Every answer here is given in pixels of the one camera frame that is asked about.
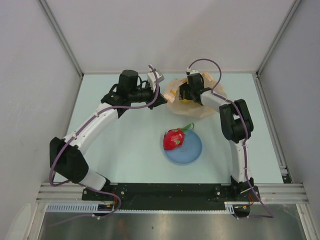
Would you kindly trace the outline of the yellow fake lemon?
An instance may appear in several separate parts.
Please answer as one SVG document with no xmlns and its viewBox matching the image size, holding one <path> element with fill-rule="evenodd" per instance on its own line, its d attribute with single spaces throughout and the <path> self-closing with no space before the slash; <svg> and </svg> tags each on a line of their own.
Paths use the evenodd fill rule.
<svg viewBox="0 0 320 240">
<path fill-rule="evenodd" d="M 188 99 L 181 99 L 180 101 L 181 101 L 182 103 L 185 103 L 185 104 L 187 104 L 187 103 L 190 102 L 190 100 L 188 100 Z"/>
</svg>

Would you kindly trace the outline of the translucent orange plastic bag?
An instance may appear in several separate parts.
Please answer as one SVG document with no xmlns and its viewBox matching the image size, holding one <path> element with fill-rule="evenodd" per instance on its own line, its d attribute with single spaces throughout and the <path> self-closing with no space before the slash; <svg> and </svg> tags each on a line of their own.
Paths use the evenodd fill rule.
<svg viewBox="0 0 320 240">
<path fill-rule="evenodd" d="M 223 87 L 210 74 L 197 70 L 169 82 L 164 97 L 172 113 L 199 119 L 218 113 L 228 99 Z"/>
</svg>

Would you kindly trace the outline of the red fake dragon fruit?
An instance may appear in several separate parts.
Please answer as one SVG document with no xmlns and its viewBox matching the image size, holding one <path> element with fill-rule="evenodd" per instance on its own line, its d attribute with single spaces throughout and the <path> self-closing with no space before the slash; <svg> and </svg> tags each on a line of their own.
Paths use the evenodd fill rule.
<svg viewBox="0 0 320 240">
<path fill-rule="evenodd" d="M 189 123 L 184 127 L 178 127 L 168 130 L 163 136 L 163 149 L 165 151 L 172 151 L 181 147 L 185 141 L 185 137 L 188 131 L 192 131 L 195 124 Z"/>
</svg>

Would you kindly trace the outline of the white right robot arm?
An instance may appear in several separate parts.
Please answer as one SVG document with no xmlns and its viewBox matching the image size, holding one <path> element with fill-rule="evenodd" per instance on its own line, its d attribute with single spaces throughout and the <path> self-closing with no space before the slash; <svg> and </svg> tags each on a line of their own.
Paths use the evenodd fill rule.
<svg viewBox="0 0 320 240">
<path fill-rule="evenodd" d="M 221 131 L 231 150 L 230 194 L 237 201 L 253 200 L 257 191 L 250 173 L 248 145 L 254 125 L 246 101 L 230 100 L 213 88 L 205 87 L 204 77 L 196 70 L 187 73 L 187 81 L 179 87 L 179 97 L 219 113 Z"/>
</svg>

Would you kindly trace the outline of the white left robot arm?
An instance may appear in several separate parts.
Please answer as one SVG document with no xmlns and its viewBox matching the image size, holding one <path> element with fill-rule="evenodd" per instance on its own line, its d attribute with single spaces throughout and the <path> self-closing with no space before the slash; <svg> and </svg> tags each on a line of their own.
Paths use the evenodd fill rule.
<svg viewBox="0 0 320 240">
<path fill-rule="evenodd" d="M 57 173 L 66 182 L 81 185 L 93 190 L 100 200 L 110 196 L 110 181 L 90 169 L 85 154 L 102 131 L 118 120 L 125 111 L 135 109 L 153 109 L 166 104 L 161 94 L 159 83 L 164 80 L 163 74 L 149 65 L 147 79 L 142 80 L 135 70 L 126 69 L 119 75 L 118 82 L 100 100 L 100 104 L 90 117 L 76 130 L 63 138 L 54 137 L 49 143 L 49 183 L 55 187 L 53 174 Z"/>
</svg>

